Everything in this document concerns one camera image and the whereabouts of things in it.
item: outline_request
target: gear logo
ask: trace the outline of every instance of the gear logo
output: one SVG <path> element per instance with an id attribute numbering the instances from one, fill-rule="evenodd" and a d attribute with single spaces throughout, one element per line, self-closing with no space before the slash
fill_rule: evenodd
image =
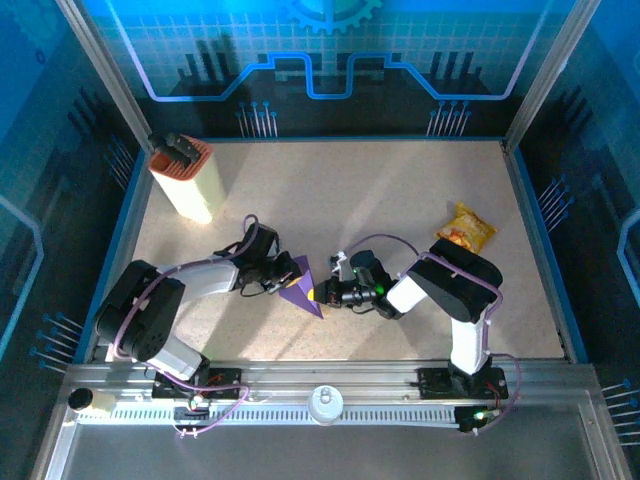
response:
<path id="1" fill-rule="evenodd" d="M 381 0 L 286 0 L 284 7 L 290 19 L 298 20 L 300 28 L 311 27 L 314 33 L 336 30 L 346 33 L 347 27 L 358 28 L 371 11 L 381 7 Z"/>
<path id="2" fill-rule="evenodd" d="M 1 4 L 36 47 L 45 47 L 55 35 L 58 16 L 54 0 L 9 0 Z"/>

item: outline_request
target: snack bag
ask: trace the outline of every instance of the snack bag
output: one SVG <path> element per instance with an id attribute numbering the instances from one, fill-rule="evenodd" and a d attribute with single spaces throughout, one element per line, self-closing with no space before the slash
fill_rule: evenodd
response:
<path id="1" fill-rule="evenodd" d="M 436 238 L 446 238 L 473 253 L 480 253 L 483 245 L 496 231 L 464 203 L 458 202 L 455 218 L 436 232 Z"/>

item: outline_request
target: purple triangular block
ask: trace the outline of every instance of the purple triangular block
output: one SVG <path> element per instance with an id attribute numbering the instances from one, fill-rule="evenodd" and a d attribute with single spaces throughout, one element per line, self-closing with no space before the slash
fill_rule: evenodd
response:
<path id="1" fill-rule="evenodd" d="M 306 310 L 316 317 L 324 318 L 320 310 L 320 305 L 308 298 L 309 292 L 313 289 L 313 277 L 311 276 L 311 269 L 309 268 L 309 260 L 306 255 L 303 255 L 294 258 L 293 261 L 298 264 L 300 270 L 303 272 L 302 277 L 295 285 L 283 288 L 279 290 L 278 293 L 282 298 L 303 310 Z"/>

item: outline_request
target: blue edge strip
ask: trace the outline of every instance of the blue edge strip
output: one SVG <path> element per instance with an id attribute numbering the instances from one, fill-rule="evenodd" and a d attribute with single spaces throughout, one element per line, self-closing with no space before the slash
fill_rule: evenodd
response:
<path id="1" fill-rule="evenodd" d="M 340 137 L 340 138 L 324 138 L 322 141 L 336 141 L 336 140 L 361 140 L 361 141 L 377 141 L 377 140 L 390 140 L 390 137 L 373 137 L 373 138 L 363 138 L 363 137 Z M 424 136 L 404 136 L 401 138 L 393 138 L 394 140 L 399 139 L 415 139 L 415 140 L 426 140 Z M 461 138 L 459 140 L 469 141 L 469 140 L 502 140 L 502 138 L 495 137 L 478 137 L 478 138 Z M 211 139 L 208 141 L 212 142 L 230 142 L 233 140 L 230 139 Z M 292 139 L 292 141 L 318 141 L 318 138 L 298 138 Z M 582 341 L 582 337 L 580 335 L 580 330 L 578 328 L 578 323 L 576 321 L 575 315 L 573 314 L 573 310 L 571 309 L 571 304 L 569 302 L 569 296 L 567 295 L 567 291 L 564 286 L 564 282 L 562 281 L 562 276 L 560 274 L 560 267 L 558 266 L 558 262 L 556 260 L 556 256 L 553 253 L 553 248 L 551 246 L 551 240 L 547 233 L 546 228 L 544 227 L 544 220 L 542 219 L 542 214 L 537 206 L 537 198 L 535 192 L 533 190 L 533 184 L 531 183 L 531 179 L 529 178 L 529 174 L 527 172 L 527 168 L 524 163 L 524 158 L 522 157 L 522 153 L 520 149 L 516 149 L 514 152 L 514 158 L 516 161 L 517 174 L 521 181 L 522 186 L 524 187 L 524 193 L 527 196 L 528 203 L 531 206 L 530 210 L 533 214 L 533 219 L 535 227 L 540 234 L 540 239 L 542 243 L 542 254 L 543 260 L 549 265 L 551 270 L 551 288 L 555 289 L 557 295 L 560 300 L 560 308 L 562 310 L 562 314 L 564 317 L 564 321 L 566 323 L 567 331 L 569 336 L 571 337 L 571 344 L 573 346 L 574 354 L 576 357 L 576 361 L 578 363 L 588 363 L 587 352 L 584 347 L 584 343 Z M 143 173 L 143 168 L 145 167 L 145 155 L 143 151 L 140 151 L 138 155 L 138 159 L 136 161 L 136 167 L 133 171 L 133 175 L 131 177 L 131 181 L 129 182 L 129 186 L 127 188 L 127 192 L 125 194 L 124 201 L 122 202 L 122 207 L 120 209 L 120 215 L 118 216 L 118 221 L 116 222 L 115 229 L 113 231 L 113 235 L 111 236 L 111 243 L 109 244 L 109 249 L 107 250 L 107 255 L 105 257 L 105 261 L 102 267 L 102 271 L 100 272 L 100 277 L 98 279 L 98 284 L 96 286 L 96 290 L 93 295 L 93 299 L 91 300 L 91 305 L 89 306 L 89 313 L 87 314 L 87 319 L 85 322 L 84 329 L 82 331 L 82 336 L 80 337 L 80 341 L 78 343 L 78 349 L 76 350 L 75 356 L 73 358 L 73 363 L 84 363 L 86 361 L 87 349 L 89 348 L 91 337 L 93 333 L 93 318 L 100 308 L 100 304 L 104 299 L 107 289 L 110 287 L 111 280 L 113 275 L 120 271 L 120 269 L 124 268 L 124 265 L 118 265 L 119 259 L 126 259 L 128 262 L 133 254 L 133 248 L 135 247 L 135 241 L 138 238 L 138 234 L 140 232 L 140 227 L 142 224 L 142 216 L 144 215 L 144 209 L 146 208 L 148 193 L 151 190 L 151 175 L 148 172 L 144 172 L 145 175 L 141 175 Z M 128 238 L 123 238 L 123 233 L 125 233 L 125 229 L 130 230 L 127 231 L 126 234 Z M 121 252 L 123 247 L 129 248 L 129 254 L 123 254 Z"/>

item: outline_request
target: speckled floor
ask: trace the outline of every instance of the speckled floor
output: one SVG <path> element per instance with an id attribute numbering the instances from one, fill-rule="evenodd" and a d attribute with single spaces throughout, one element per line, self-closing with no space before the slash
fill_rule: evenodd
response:
<path id="1" fill-rule="evenodd" d="M 237 143 L 216 145 L 215 154 L 228 198 L 214 221 L 180 217 L 155 184 L 134 258 L 158 265 L 208 256 L 239 240 L 242 218 L 255 213 L 293 256 L 308 255 L 317 282 L 329 276 L 329 255 L 370 233 L 393 233 L 427 250 L 463 201 L 499 229 L 482 251 L 505 279 L 492 350 L 562 356 L 497 142 Z M 412 260 L 393 241 L 366 247 L 392 274 Z M 450 319 L 429 300 L 399 321 L 324 313 L 321 320 L 278 296 L 233 292 L 181 307 L 175 332 L 218 360 L 436 359 L 450 352 Z"/>

